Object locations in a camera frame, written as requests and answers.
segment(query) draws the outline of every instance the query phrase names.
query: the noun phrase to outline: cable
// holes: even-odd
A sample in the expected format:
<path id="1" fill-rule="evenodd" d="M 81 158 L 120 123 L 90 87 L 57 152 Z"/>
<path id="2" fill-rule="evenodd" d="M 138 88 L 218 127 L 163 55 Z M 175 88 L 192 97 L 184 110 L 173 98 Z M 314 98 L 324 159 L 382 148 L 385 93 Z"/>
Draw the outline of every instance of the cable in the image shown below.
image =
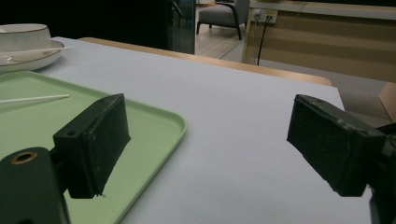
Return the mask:
<path id="1" fill-rule="evenodd" d="M 265 20 L 264 23 L 264 28 L 262 29 L 262 42 L 264 40 L 264 35 L 265 35 L 265 30 L 267 29 L 267 25 L 269 21 L 272 19 L 272 16 L 267 16 L 267 19 Z M 260 43 L 260 48 L 259 48 L 259 55 L 257 55 L 257 66 L 259 66 L 260 63 L 260 55 L 262 54 L 262 42 Z"/>
<path id="2" fill-rule="evenodd" d="M 281 32 L 278 32 L 278 33 L 269 33 L 268 35 L 281 35 L 281 34 L 283 34 L 283 33 L 286 33 L 288 30 L 290 30 L 291 27 L 294 25 L 294 23 L 297 21 L 298 17 L 300 16 L 300 13 L 303 11 L 303 8 L 305 7 L 305 5 L 306 5 L 307 3 L 308 3 L 308 2 L 303 2 L 303 4 L 302 4 L 301 7 L 300 7 L 300 10 L 299 10 L 298 13 L 297 13 L 297 16 L 294 17 L 294 20 L 291 22 L 291 24 L 289 25 L 289 27 L 288 27 L 286 30 L 281 31 Z"/>
<path id="3" fill-rule="evenodd" d="M 257 44 L 257 38 L 256 38 L 256 36 L 257 36 L 257 21 L 259 20 L 259 15 L 254 15 L 254 37 L 253 37 L 253 40 L 254 40 L 254 46 L 258 46 L 258 44 Z M 254 55 L 258 55 L 257 54 L 257 49 L 258 48 L 254 48 Z"/>

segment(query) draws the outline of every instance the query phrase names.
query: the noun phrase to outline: green tray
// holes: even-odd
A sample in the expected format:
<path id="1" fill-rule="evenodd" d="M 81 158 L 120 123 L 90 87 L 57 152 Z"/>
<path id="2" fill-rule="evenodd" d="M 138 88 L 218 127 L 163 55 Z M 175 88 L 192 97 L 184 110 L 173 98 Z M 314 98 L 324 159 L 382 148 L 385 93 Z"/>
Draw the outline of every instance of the green tray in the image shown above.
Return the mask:
<path id="1" fill-rule="evenodd" d="M 71 96 L 0 105 L 0 159 L 27 147 L 53 149 L 52 136 L 58 130 L 109 95 L 34 72 L 0 76 L 0 100 L 58 94 Z M 186 132 L 186 122 L 178 114 L 131 100 L 125 104 L 132 139 L 107 181 L 104 196 L 85 200 L 64 194 L 73 224 L 118 223 Z"/>

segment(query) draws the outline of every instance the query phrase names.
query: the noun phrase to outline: power strip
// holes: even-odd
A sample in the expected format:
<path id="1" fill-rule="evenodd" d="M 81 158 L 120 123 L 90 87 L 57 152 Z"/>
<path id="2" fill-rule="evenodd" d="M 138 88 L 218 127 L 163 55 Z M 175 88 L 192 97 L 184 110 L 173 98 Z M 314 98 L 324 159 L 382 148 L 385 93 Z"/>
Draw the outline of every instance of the power strip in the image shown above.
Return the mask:
<path id="1" fill-rule="evenodd" d="M 252 9 L 252 13 L 251 13 L 252 21 L 255 21 L 257 18 L 257 21 L 266 22 L 267 17 L 271 17 L 271 19 L 268 21 L 269 23 L 276 23 L 277 10 L 266 9 L 266 8 Z"/>

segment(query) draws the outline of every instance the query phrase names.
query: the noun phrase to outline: white bowl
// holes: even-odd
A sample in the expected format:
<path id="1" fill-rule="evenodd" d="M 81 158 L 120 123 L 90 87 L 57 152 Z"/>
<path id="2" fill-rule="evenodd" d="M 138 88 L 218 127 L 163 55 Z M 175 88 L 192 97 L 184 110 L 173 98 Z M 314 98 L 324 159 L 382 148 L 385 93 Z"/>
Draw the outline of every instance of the white bowl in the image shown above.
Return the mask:
<path id="1" fill-rule="evenodd" d="M 50 28 L 45 24 L 0 25 L 0 52 L 49 48 Z"/>

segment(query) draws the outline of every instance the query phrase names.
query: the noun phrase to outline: chair leg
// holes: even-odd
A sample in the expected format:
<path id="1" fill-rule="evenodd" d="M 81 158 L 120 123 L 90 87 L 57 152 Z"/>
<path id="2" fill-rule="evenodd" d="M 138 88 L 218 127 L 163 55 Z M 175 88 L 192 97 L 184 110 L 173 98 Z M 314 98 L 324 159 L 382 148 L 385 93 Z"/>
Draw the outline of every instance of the chair leg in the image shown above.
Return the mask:
<path id="1" fill-rule="evenodd" d="M 197 34 L 199 34 L 199 27 L 201 26 L 201 23 L 198 21 L 197 22 Z"/>
<path id="2" fill-rule="evenodd" d="M 239 28 L 239 26 L 236 27 L 236 30 L 238 31 L 239 40 L 241 40 L 242 35 L 241 35 L 241 29 Z"/>

